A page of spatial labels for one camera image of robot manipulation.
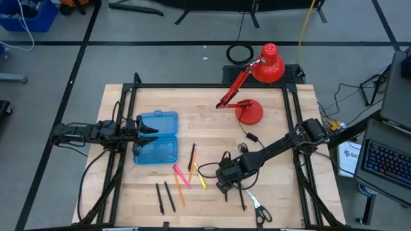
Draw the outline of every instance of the pink highlighter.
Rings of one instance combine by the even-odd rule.
[[[182,181],[184,182],[184,184],[187,186],[188,189],[191,189],[190,185],[188,184],[187,180],[184,178],[184,175],[182,174],[182,172],[180,171],[179,167],[177,167],[177,165],[174,165],[174,170],[175,172],[180,175]]]

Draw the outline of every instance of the desk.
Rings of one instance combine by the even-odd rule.
[[[107,85],[101,101],[98,120],[110,119],[113,106],[121,95],[122,85]],[[224,151],[230,151],[233,158],[238,156],[237,145],[244,142],[250,151],[260,150],[261,146],[248,140],[241,131],[233,109],[215,109],[218,100],[227,89],[192,89],[192,88],[138,88],[134,107],[134,117],[143,112],[154,110],[174,110],[179,113],[179,159],[177,165],[188,177],[187,165],[191,147],[197,144],[196,162],[205,164],[219,162]],[[298,85],[299,101],[303,119],[318,118],[320,114],[312,85]],[[288,133],[286,112],[284,109],[283,92],[280,89],[241,89],[235,100],[252,98],[258,100],[264,108],[262,120],[253,126],[243,125],[244,129],[259,136],[260,141],[269,145]],[[101,153],[102,147],[92,145],[87,164]],[[327,153],[326,145],[319,146],[319,152]],[[91,209],[101,194],[105,177],[106,154],[92,165],[87,173],[81,200],[82,216]],[[341,201],[335,182],[331,162],[321,156],[312,155],[311,161],[317,191],[335,217],[345,223]],[[164,221],[169,221],[171,227],[249,227],[255,228],[255,212],[251,199],[243,193],[246,211],[243,212],[238,190],[228,192],[228,202],[216,188],[215,179],[206,179],[207,190],[202,188],[197,174],[191,180],[189,190],[180,181],[182,193],[186,201],[183,208],[179,200],[177,187],[171,171],[172,164],[140,166],[132,162],[131,145],[128,146],[123,179],[120,190],[117,227],[161,227]],[[203,174],[213,175],[215,169],[203,169]],[[242,182],[249,185],[254,177]],[[176,213],[171,209],[170,201],[164,188],[167,181]],[[159,210],[159,202],[155,183],[160,185],[165,215]],[[251,192],[271,213],[273,222],[265,223],[265,228],[303,226],[301,221],[301,202],[297,187],[297,178],[292,162],[292,151],[286,151],[265,163],[261,168],[257,184]],[[314,211],[310,197],[311,222],[314,223]],[[109,208],[112,199],[107,200],[107,208],[103,221],[108,221]],[[73,222],[78,221],[74,214]]]

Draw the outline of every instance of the scissors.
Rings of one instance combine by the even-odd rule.
[[[257,198],[248,190],[245,191],[254,202],[254,208],[256,210],[256,221],[257,226],[263,225],[265,221],[271,222],[272,217],[271,214],[267,211],[264,206],[262,206],[258,201]]]

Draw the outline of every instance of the white cable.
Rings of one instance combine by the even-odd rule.
[[[33,36],[32,36],[31,33],[30,33],[30,30],[29,30],[28,27],[27,27],[26,20],[24,20],[23,7],[21,6],[20,0],[16,0],[16,1],[19,3],[20,12],[21,12],[21,18],[19,19],[19,22],[20,22],[21,26],[23,27],[23,29],[25,29],[25,30],[27,31],[28,35],[29,35],[30,38],[31,38],[31,47],[30,47],[29,49],[26,49],[26,48],[22,48],[22,47],[12,46],[12,45],[6,44],[6,43],[1,42],[1,41],[0,41],[0,44],[5,45],[5,46],[7,46],[7,47],[11,47],[11,48],[15,48],[15,49],[20,49],[20,50],[22,50],[22,51],[31,51],[31,50],[33,50],[33,48],[34,48],[34,39],[33,39]]]

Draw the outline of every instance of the red desk lamp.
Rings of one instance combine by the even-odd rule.
[[[268,43],[263,46],[259,55],[250,64],[246,65],[232,84],[228,93],[216,105],[216,108],[236,108],[236,117],[241,123],[253,125],[263,117],[263,107],[253,99],[244,99],[235,104],[229,104],[230,100],[238,93],[249,74],[263,83],[272,83],[280,79],[284,74],[284,62],[278,55],[277,46]]]

